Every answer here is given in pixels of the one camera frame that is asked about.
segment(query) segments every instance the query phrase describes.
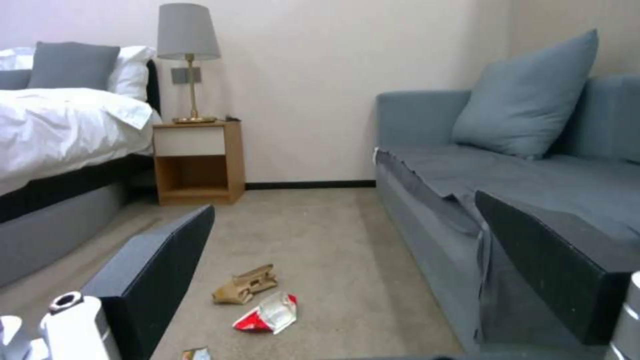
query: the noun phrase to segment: beige carpet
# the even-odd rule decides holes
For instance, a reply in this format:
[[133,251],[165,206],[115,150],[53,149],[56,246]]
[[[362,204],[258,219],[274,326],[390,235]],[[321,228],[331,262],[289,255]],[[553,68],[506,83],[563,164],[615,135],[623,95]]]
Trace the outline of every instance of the beige carpet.
[[[37,323],[53,295],[80,287],[129,236],[192,208],[130,206],[94,241],[0,289],[0,312]],[[211,304],[215,287],[264,263],[275,264],[279,289],[299,298],[298,322],[277,336],[231,328],[274,290],[246,306]],[[217,207],[193,282],[153,359],[178,359],[201,346],[222,360],[461,352],[373,189],[248,192],[234,206]]]

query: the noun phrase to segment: black baseboard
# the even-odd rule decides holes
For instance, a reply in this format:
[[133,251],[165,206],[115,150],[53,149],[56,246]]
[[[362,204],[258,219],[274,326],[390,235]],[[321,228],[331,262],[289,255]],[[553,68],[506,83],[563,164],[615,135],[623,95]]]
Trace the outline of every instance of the black baseboard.
[[293,183],[247,183],[247,190],[375,188],[375,180],[299,181]]

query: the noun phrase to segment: nightstand drawer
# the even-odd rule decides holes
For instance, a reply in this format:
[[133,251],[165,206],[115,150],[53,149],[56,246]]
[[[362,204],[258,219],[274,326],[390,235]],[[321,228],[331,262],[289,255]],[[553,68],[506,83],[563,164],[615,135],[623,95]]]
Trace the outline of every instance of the nightstand drawer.
[[154,129],[156,156],[224,155],[224,127]]

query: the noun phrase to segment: gray sofa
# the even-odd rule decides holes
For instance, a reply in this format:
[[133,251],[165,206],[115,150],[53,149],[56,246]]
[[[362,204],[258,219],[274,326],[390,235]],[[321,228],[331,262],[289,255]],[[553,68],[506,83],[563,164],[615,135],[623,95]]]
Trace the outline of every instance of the gray sofa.
[[602,358],[604,348],[582,345],[514,269],[474,193],[573,213],[640,252],[640,76],[589,80],[563,134],[537,161],[452,144],[469,96],[378,96],[382,202],[467,352]]

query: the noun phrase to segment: sofa seat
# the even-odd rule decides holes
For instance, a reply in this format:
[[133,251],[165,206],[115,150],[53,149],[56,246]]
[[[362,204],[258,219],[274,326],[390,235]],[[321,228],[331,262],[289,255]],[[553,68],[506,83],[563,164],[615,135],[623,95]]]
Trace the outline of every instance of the sofa seat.
[[389,213],[401,231],[413,226],[403,238],[467,350],[602,351],[582,346],[526,284],[487,230],[474,194],[573,213],[640,251],[640,167],[562,155],[527,161],[459,145],[380,149],[376,163],[383,202],[396,207]]
[[478,190],[581,217],[640,250],[640,167],[553,155],[527,161],[460,145],[383,149],[442,199],[456,199],[480,229]]

